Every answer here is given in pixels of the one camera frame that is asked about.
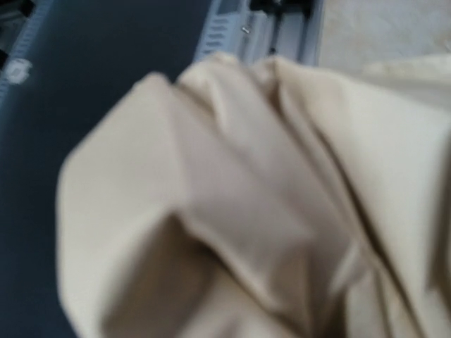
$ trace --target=crumpled fabric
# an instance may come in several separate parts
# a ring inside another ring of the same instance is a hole
[[[79,337],[451,337],[450,60],[138,82],[61,171]]]

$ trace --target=beige fabric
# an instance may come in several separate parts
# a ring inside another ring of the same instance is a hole
[[[68,157],[84,338],[451,337],[451,95],[218,55],[136,84]]]

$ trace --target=floor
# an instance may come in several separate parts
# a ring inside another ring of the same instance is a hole
[[[326,0],[320,66],[358,71],[443,53],[451,53],[450,0]]]

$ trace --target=dark gray surface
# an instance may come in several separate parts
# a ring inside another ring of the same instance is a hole
[[[56,179],[68,152],[150,71],[190,64],[210,0],[60,0],[0,111],[0,337],[74,337],[58,304]]]

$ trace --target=metal track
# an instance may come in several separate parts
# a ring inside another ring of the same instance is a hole
[[[36,34],[41,27],[41,24],[45,21],[47,13],[49,12],[54,0],[40,0],[35,6],[34,11],[25,22],[21,32],[18,35],[16,42],[11,49],[8,59],[5,62],[4,69],[8,67],[8,64],[17,58],[26,58],[27,52],[30,49]],[[8,94],[9,88],[12,85],[6,78],[5,72],[0,74],[0,112],[4,99]]]
[[[226,1],[228,11],[222,11]],[[310,16],[302,12],[285,13],[279,23],[274,15],[251,11],[249,3],[250,0],[212,1],[194,61],[216,51],[226,51],[244,63],[253,63],[273,50],[299,63],[318,64],[323,0],[315,0]]]

